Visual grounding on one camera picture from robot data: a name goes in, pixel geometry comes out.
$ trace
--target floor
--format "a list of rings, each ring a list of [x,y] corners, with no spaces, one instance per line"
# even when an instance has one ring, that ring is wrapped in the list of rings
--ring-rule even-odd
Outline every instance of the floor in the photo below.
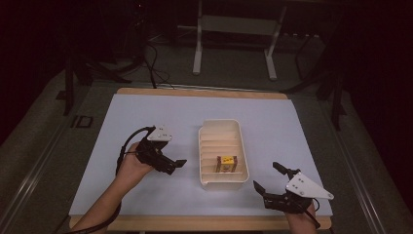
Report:
[[[300,39],[280,38],[273,56],[279,80],[270,81],[262,48],[217,46],[214,41],[206,43],[202,72],[194,76],[193,38],[193,31],[185,31],[174,45],[162,36],[150,40],[153,47],[147,48],[147,59],[154,61],[157,53],[154,75],[159,88],[278,92],[301,82],[294,62]],[[302,72],[309,71],[320,51],[322,43],[315,38],[300,56]],[[75,84],[75,105],[67,116],[62,115],[64,101],[56,99],[64,90],[64,71],[37,98],[0,148],[1,233],[68,231],[67,214],[111,97],[121,87],[151,88],[145,66],[122,76],[132,83],[119,84],[95,74],[91,86]],[[296,107],[324,186],[335,194],[332,230],[319,233],[413,233],[413,217],[359,120],[350,95],[343,94],[346,115],[340,117],[338,132],[329,120],[331,98],[317,100],[318,86],[288,97]],[[73,119],[82,115],[94,117],[92,126],[71,128]]]

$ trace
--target dark background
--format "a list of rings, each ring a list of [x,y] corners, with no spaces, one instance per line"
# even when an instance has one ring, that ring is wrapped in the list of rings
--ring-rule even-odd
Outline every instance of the dark background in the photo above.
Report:
[[[112,17],[126,17],[115,25],[113,20],[105,22],[97,6],[110,2],[0,3],[0,142],[19,123],[49,80],[63,69],[65,53],[58,30],[67,29],[79,50],[95,59],[113,59],[111,44],[116,38],[111,35],[116,33],[107,30],[126,29],[125,21],[133,12],[112,6],[116,11]],[[151,20],[173,37],[178,23],[195,25],[196,2],[151,1]],[[407,1],[375,1],[351,11],[337,31],[331,54],[346,71],[345,90],[351,93],[354,107],[413,211],[413,192],[408,186],[413,152],[411,10]]]

